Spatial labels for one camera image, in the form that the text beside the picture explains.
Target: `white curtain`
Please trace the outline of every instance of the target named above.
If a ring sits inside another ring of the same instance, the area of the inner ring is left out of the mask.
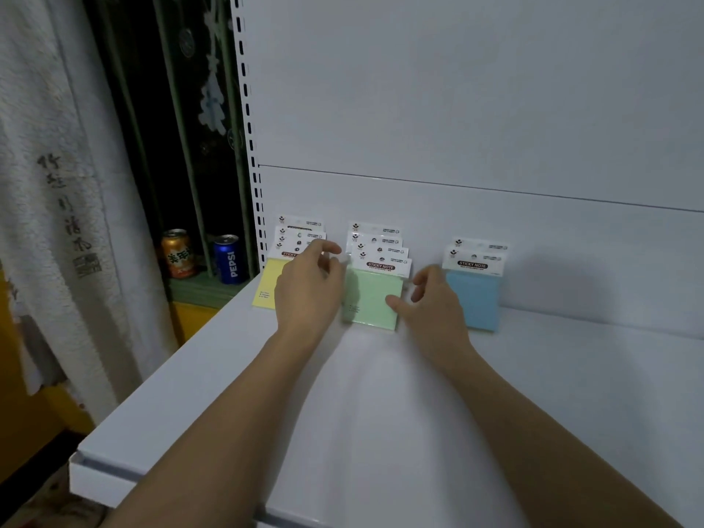
[[[94,421],[176,350],[81,0],[0,0],[0,260]]]

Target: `forearm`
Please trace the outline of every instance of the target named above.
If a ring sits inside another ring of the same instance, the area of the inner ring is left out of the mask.
[[[292,348],[290,338],[284,348],[284,339],[269,339],[139,482],[107,528],[249,525],[286,402],[311,353]]]
[[[679,526],[475,352],[449,375],[534,526]]]

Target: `pepsi can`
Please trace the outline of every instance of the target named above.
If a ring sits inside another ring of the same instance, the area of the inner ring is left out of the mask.
[[[237,265],[239,237],[220,235],[215,239],[217,275],[222,283],[237,285],[244,281],[242,267]]]

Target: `person's left hand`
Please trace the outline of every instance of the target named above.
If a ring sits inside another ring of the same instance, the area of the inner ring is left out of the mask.
[[[278,332],[311,351],[320,343],[340,308],[345,266],[328,253],[340,253],[336,243],[315,239],[284,266],[274,297]]]

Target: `green window sill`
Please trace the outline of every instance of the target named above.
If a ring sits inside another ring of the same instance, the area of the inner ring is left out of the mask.
[[[164,283],[166,296],[171,302],[221,309],[249,283],[249,280],[239,285],[225,285],[217,278],[208,276],[206,272],[201,272],[186,279],[168,278]]]

